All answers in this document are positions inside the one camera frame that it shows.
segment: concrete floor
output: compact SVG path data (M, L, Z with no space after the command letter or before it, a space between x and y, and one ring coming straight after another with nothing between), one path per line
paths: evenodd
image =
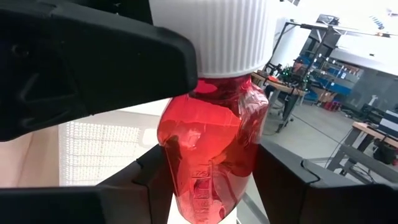
M293 112L294 121L289 122L277 134L276 119L277 110L272 110L264 125L262 137L322 167L353 123L343 113L327 111L315 105L296 106ZM245 197L238 205L238 219L241 223L267 223L266 211L253 178L248 184Z

